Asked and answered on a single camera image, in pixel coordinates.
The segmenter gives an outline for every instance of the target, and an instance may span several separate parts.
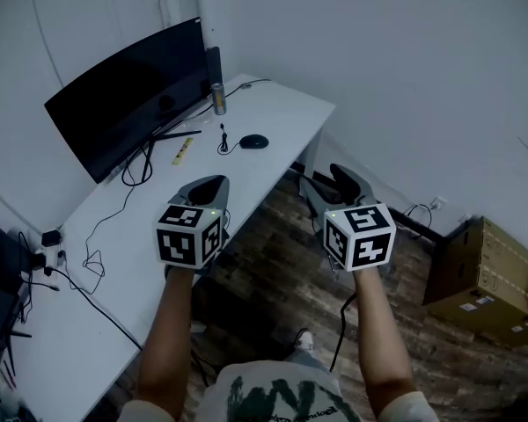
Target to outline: wall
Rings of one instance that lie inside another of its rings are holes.
[[[59,226],[93,190],[43,104],[109,55],[179,23],[169,6],[188,16],[194,2],[0,0],[3,229]]]
[[[528,0],[200,6],[226,76],[271,77],[337,105],[319,170],[347,164],[402,210],[446,198],[442,234],[464,213],[486,215],[528,246]]]

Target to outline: yellow ruler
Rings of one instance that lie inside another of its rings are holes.
[[[178,155],[176,155],[176,157],[175,157],[174,160],[172,161],[172,165],[178,165],[178,164],[180,164],[180,161],[182,160],[182,157],[183,157],[184,154],[186,153],[186,149],[189,147],[189,145],[192,143],[193,140],[194,140],[193,137],[188,137],[188,138],[184,141],[184,145],[182,145],[182,148],[181,148],[180,151],[178,152]]]

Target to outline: person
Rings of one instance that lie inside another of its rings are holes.
[[[135,399],[119,422],[180,419],[190,373],[190,301],[194,272],[174,268],[166,281],[143,350]],[[354,273],[359,360],[371,409],[381,422],[438,421],[416,390],[407,349],[377,268]],[[301,331],[286,361],[225,367],[206,389],[196,421],[260,422],[320,419],[359,422],[336,379],[312,357],[312,334]]]

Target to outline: person's right arm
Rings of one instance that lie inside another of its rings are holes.
[[[354,273],[358,304],[360,368],[371,409],[381,411],[397,398],[416,391],[407,349],[376,267]]]

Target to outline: shirt sleeve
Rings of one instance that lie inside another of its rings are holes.
[[[121,410],[118,422],[174,422],[173,417],[162,408],[143,400],[131,400]]]
[[[379,422],[438,422],[424,395],[411,392],[388,404],[379,415]]]

